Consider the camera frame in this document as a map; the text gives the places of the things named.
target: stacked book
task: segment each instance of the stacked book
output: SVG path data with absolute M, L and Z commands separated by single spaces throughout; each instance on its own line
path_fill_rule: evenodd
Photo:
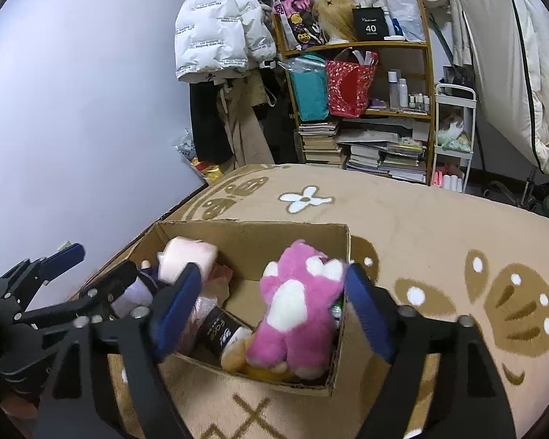
M 299 125 L 299 134 L 303 138 L 303 152 L 308 163 L 342 165 L 344 153 L 335 143 L 338 131 L 337 121 L 314 122 Z
M 417 183 L 426 181 L 425 150 L 419 142 L 402 139 L 399 142 L 350 143 L 350 149 L 347 170 Z
M 379 168 L 381 152 L 373 144 L 355 143 L 351 146 L 346 170 L 365 171 L 376 175 L 388 175 L 388 170 Z
M 425 183 L 427 166 L 423 161 L 425 151 L 420 142 L 405 139 L 387 144 L 379 167 L 388 170 L 397 180 Z

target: white wall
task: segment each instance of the white wall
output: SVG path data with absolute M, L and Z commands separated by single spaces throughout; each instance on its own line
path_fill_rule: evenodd
M 0 275 L 83 243 L 41 287 L 56 303 L 200 186 L 171 146 L 190 126 L 175 77 L 183 0 L 7 0 L 0 11 Z

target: colorful bag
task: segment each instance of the colorful bag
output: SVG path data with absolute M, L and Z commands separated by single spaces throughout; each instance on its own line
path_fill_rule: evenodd
M 368 89 L 374 80 L 378 54 L 372 53 L 373 64 L 350 63 L 351 49 L 342 51 L 334 61 L 327 61 L 329 112 L 338 117 L 357 119 L 368 107 Z
M 280 15 L 290 49 L 307 49 L 325 44 L 317 20 L 313 16 L 313 0 L 280 0 L 274 10 Z

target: shelf unit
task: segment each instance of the shelf unit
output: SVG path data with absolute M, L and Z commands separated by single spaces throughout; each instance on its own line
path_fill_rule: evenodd
M 292 49 L 290 51 L 283 51 L 282 54 L 286 58 L 293 56 L 299 56 L 308 52 L 319 51 L 333 51 L 334 49 L 343 50 L 346 48 L 408 48 L 408 49 L 426 49 L 426 42 L 408 42 L 408 41 L 360 41 L 360 42 L 342 42 L 340 44 L 326 44 L 325 46 L 313 46 L 312 48 Z
M 365 115 L 376 115 L 382 117 L 407 117 L 409 119 L 422 119 L 422 120 L 432 120 L 433 117 L 431 114 L 420 114 L 415 112 L 394 112 L 392 110 L 376 110 L 368 109 L 364 112 Z
M 448 96 L 443 93 L 445 89 L 457 89 L 468 92 L 472 97 L 471 99 L 464 99 L 460 97 Z M 462 192 L 466 192 L 466 187 L 468 186 L 468 177 L 470 176 L 470 169 L 472 166 L 472 159 L 474 158 L 474 140 L 476 133 L 476 106 L 478 104 L 476 92 L 470 87 L 458 86 L 455 84 L 437 84 L 435 87 L 435 100 L 436 100 L 436 116 L 435 116 L 435 127 L 434 130 L 437 133 L 439 125 L 439 113 L 441 112 L 441 105 L 448 105 L 454 107 L 462 107 L 464 109 L 464 126 L 470 125 L 472 127 L 471 140 L 470 140 L 470 151 L 457 151 L 457 150 L 446 150 L 440 147 L 437 144 L 437 137 L 435 138 L 434 143 L 434 157 L 433 157 L 433 169 L 432 173 L 435 172 L 437 167 L 437 157 L 438 155 L 445 155 L 452 158 L 459 158 L 460 160 L 466 160 L 468 166 L 466 168 L 466 177 L 464 178 L 464 187 Z
M 434 95 L 434 75 L 433 75 L 433 56 L 431 51 L 431 37 L 429 33 L 429 22 L 427 19 L 427 10 L 423 0 L 417 0 L 419 9 L 421 12 L 421 19 L 423 22 L 423 30 L 425 32 L 425 42 L 408 42 L 408 41 L 359 41 L 354 43 L 341 43 L 341 44 L 327 44 L 324 46 L 312 46 L 311 48 L 299 51 L 297 49 L 287 49 L 283 28 L 281 26 L 280 17 L 278 14 L 273 13 L 273 25 L 274 25 L 274 39 L 276 41 L 277 49 L 280 54 L 280 58 L 284 61 L 287 58 L 307 54 L 310 52 L 340 52 L 346 48 L 395 48 L 395 49 L 418 49 L 423 53 L 423 67 L 424 72 L 420 75 L 425 81 L 425 93 L 430 96 L 431 99 L 431 111 L 429 114 L 419 113 L 407 113 L 407 112 L 394 112 L 391 110 L 373 110 L 369 109 L 365 112 L 368 116 L 382 116 L 382 117 L 408 117 L 411 119 L 426 120 L 429 127 L 429 140 L 427 141 L 427 173 L 426 184 L 430 185 L 433 175 L 434 165 L 434 145 L 435 145 L 435 95 Z M 296 126 L 302 123 L 299 118 L 299 110 L 297 109 L 297 101 L 295 99 L 293 90 L 293 81 L 291 80 L 288 72 L 286 73 L 287 84 L 290 92 L 291 105 L 293 107 L 293 117 L 295 119 Z M 303 152 L 303 163 L 305 163 L 305 153 Z

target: white puffer jacket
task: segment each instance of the white puffer jacket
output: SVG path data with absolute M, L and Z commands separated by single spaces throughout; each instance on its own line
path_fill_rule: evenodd
M 272 60 L 275 41 L 258 0 L 185 0 L 175 23 L 177 78 L 240 78 Z

